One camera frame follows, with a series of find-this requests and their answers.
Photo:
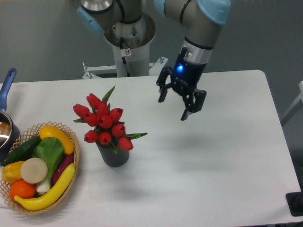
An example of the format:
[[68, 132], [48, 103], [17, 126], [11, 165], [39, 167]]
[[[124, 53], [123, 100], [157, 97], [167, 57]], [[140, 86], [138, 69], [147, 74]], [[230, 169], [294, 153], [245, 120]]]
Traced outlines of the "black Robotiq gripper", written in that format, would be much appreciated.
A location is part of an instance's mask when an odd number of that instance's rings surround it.
[[[181, 120], [185, 121], [189, 115], [202, 110], [207, 92], [205, 90], [196, 89], [204, 70], [204, 64], [197, 64], [187, 61], [185, 55], [188, 51], [187, 47], [183, 47], [178, 54], [175, 65], [162, 68], [156, 85], [159, 86], [160, 97], [159, 103], [164, 102], [168, 89], [172, 89], [182, 96], [185, 104], [185, 110]], [[166, 80], [170, 76], [171, 82], [166, 84]]]

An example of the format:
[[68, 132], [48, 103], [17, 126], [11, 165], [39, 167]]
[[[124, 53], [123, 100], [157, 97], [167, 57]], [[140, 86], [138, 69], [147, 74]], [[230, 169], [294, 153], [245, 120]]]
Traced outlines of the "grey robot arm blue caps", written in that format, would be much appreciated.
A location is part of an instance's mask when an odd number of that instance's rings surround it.
[[[227, 22], [231, 9], [228, 0], [153, 0], [151, 4], [164, 17], [186, 30], [173, 67], [161, 69], [157, 79], [159, 102], [174, 90], [185, 104], [181, 117], [199, 112], [206, 92], [197, 84]], [[112, 46], [118, 77], [148, 76], [150, 44], [156, 24], [146, 13], [141, 0], [83, 0], [77, 14], [85, 27], [101, 35]]]

